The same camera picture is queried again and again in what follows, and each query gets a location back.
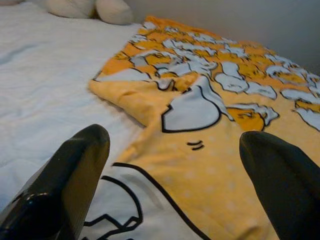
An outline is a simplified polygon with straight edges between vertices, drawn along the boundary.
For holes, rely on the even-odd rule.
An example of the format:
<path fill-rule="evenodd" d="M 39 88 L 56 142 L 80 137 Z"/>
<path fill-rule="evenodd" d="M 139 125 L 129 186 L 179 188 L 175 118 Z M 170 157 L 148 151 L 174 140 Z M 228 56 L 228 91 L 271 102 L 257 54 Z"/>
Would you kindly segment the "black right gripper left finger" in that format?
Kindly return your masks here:
<path fill-rule="evenodd" d="M 2 240 L 76 240 L 110 153 L 92 124 L 67 139 L 0 213 Z"/>

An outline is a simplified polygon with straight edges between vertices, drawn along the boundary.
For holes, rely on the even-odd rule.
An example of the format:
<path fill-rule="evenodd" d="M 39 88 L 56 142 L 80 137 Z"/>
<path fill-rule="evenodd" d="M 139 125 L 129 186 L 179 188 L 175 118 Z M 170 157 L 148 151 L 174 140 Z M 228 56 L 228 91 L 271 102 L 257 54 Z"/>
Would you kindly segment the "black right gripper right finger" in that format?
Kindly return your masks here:
<path fill-rule="evenodd" d="M 239 154 L 277 236 L 320 238 L 320 168 L 299 147 L 267 132 L 247 131 Z"/>

